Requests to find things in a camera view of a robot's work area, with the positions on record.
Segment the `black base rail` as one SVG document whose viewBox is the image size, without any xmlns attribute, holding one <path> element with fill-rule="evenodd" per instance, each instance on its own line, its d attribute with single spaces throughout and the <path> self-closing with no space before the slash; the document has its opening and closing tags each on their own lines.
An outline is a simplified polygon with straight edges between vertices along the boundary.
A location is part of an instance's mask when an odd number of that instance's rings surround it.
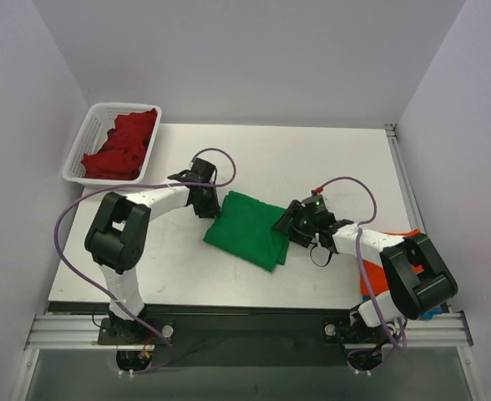
<svg viewBox="0 0 491 401">
<path fill-rule="evenodd" d="M 251 307 L 145 307 L 145 326 L 99 324 L 98 344 L 116 346 L 120 368 L 140 371 L 170 360 L 174 367 L 330 367 L 360 369 L 382 361 L 387 336 L 354 311 Z"/>
</svg>

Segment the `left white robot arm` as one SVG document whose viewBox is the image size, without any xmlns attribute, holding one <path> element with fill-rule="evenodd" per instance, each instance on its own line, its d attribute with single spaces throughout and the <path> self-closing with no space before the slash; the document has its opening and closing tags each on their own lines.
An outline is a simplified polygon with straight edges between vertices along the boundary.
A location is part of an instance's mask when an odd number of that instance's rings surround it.
<svg viewBox="0 0 491 401">
<path fill-rule="evenodd" d="M 215 165 L 196 159 L 188 170 L 169 176 L 161 189 L 128 195 L 110 192 L 101 200 L 84 247 L 104 275 L 106 289 L 112 294 L 109 318 L 118 324 L 117 333 L 125 342 L 139 343 L 147 333 L 148 325 L 141 318 L 144 302 L 136 266 L 150 222 L 188 206 L 199 218 L 218 217 L 220 205 L 212 186 L 216 176 Z"/>
</svg>

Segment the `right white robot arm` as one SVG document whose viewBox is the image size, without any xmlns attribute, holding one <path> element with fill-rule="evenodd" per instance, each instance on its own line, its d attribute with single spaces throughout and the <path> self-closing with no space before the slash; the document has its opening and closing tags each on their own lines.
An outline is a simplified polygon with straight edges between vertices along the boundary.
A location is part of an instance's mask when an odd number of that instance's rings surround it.
<svg viewBox="0 0 491 401">
<path fill-rule="evenodd" d="M 327 209 L 322 195 L 293 200 L 272 230 L 303 247 L 315 243 L 332 254 L 360 256 L 364 266 L 377 266 L 384 274 L 387 289 L 379 294 L 370 289 L 376 301 L 360 304 L 348 320 L 349 333 L 358 341 L 376 334 L 383 322 L 419 319 L 458 294 L 456 280 L 426 234 L 359 233 L 357 223 L 338 220 Z"/>
</svg>

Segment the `green t shirt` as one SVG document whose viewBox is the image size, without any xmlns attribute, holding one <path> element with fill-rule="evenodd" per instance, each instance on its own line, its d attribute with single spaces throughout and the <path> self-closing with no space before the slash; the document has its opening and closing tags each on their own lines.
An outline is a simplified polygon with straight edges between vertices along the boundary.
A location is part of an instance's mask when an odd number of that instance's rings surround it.
<svg viewBox="0 0 491 401">
<path fill-rule="evenodd" d="M 286 263 L 288 236 L 272 227 L 285 209 L 266 204 L 240 192 L 229 192 L 220 217 L 206 231 L 203 241 L 232 256 L 273 272 Z"/>
</svg>

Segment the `folded orange t shirt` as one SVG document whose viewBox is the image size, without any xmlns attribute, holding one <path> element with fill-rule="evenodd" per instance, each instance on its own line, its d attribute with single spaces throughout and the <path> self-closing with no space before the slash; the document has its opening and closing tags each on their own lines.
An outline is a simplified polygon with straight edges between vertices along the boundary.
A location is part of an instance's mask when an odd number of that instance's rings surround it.
<svg viewBox="0 0 491 401">
<path fill-rule="evenodd" d="M 419 229 L 409 231 L 409 232 L 404 232 L 404 233 L 393 233 L 393 232 L 386 232 L 385 234 L 388 235 L 394 235 L 394 236 L 413 236 L 415 234 L 419 234 L 421 231 Z M 363 260 L 363 266 L 365 269 L 365 272 L 368 277 L 368 281 L 370 282 L 372 291 L 374 295 L 380 295 L 381 293 L 388 291 L 388 284 L 387 284 L 387 278 L 384 274 L 384 271 L 382 267 L 380 267 L 377 264 L 374 264 L 370 261 Z M 423 271 L 423 267 L 420 266 L 413 266 L 413 270 L 415 273 L 420 273 Z M 363 298 L 368 299 L 370 297 L 370 292 L 366 286 L 364 276 L 360 273 L 360 291 L 363 296 Z"/>
</svg>

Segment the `white plastic basket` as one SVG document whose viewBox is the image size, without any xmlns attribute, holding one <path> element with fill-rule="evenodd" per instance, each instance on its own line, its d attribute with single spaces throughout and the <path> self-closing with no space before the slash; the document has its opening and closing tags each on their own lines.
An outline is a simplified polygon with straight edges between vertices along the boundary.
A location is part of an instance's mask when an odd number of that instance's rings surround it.
<svg viewBox="0 0 491 401">
<path fill-rule="evenodd" d="M 94 154 L 104 144 L 107 133 L 115 126 L 115 120 L 119 115 L 130 113 L 142 113 L 154 109 L 156 120 L 151 132 L 148 149 L 142 165 L 139 167 L 138 176 L 133 180 L 108 180 L 85 178 L 86 169 L 82 164 L 85 154 Z M 62 177 L 72 183 L 90 187 L 104 187 L 112 185 L 126 185 L 133 187 L 141 184 L 149 165 L 149 159 L 153 152 L 154 142 L 157 137 L 159 123 L 162 117 L 162 109 L 153 104 L 103 102 L 92 105 L 84 117 L 82 124 L 75 136 L 71 150 L 62 169 Z"/>
</svg>

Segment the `dark red t shirt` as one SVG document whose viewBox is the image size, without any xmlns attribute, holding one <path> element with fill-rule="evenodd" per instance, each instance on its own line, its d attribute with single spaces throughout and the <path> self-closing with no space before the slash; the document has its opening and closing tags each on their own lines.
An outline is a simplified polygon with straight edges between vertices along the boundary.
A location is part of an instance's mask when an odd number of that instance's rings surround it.
<svg viewBox="0 0 491 401">
<path fill-rule="evenodd" d="M 84 177 L 135 180 L 144 163 L 157 117 L 156 109 L 118 115 L 101 148 L 92 155 L 84 154 L 81 160 Z"/>
</svg>

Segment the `aluminium frame rail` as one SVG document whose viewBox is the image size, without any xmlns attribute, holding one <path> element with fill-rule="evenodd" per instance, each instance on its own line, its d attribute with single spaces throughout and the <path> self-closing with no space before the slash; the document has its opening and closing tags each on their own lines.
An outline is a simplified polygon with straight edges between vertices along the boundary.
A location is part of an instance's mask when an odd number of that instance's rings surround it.
<svg viewBox="0 0 491 401">
<path fill-rule="evenodd" d="M 414 222 L 392 139 L 381 129 L 162 124 L 145 181 L 162 181 L 185 168 L 195 153 L 217 165 L 227 190 L 273 205 L 287 206 L 327 183 L 327 202 L 336 216 L 359 221 L 378 206 L 373 227 L 379 231 L 406 231 Z M 354 257 L 336 256 L 320 268 L 294 245 L 284 266 L 265 272 L 205 244 L 208 222 L 189 209 L 150 226 L 138 270 L 149 315 L 170 336 L 175 364 L 139 376 L 121 373 L 112 360 L 91 367 L 86 356 L 105 353 L 112 359 L 133 350 L 120 341 L 104 344 L 99 326 L 108 304 L 98 290 L 104 278 L 83 249 L 98 203 L 91 196 L 79 205 L 48 313 L 34 319 L 25 345 L 28 379 L 48 374 L 50 398 L 133 398 L 150 383 L 214 368 L 224 374 L 259 368 L 252 383 L 258 395 L 273 388 L 276 376 L 284 391 L 294 393 L 299 370 L 309 383 L 325 384 L 325 369 L 337 368 L 344 382 L 359 388 L 385 383 L 386 395 L 398 399 L 473 398 L 473 340 L 462 313 L 410 322 L 407 351 L 376 372 L 357 376 L 332 336 L 361 298 Z"/>
</svg>

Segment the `folded blue t shirt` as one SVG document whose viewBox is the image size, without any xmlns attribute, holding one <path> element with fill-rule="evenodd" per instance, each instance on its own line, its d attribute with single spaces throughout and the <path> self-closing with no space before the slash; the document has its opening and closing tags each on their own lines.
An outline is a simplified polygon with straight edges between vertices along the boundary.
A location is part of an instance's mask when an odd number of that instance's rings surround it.
<svg viewBox="0 0 491 401">
<path fill-rule="evenodd" d="M 426 311 L 422 316 L 421 319 L 423 321 L 428 321 L 433 319 L 435 316 L 443 314 L 443 307 L 441 305 L 438 305 L 428 311 Z"/>
</svg>

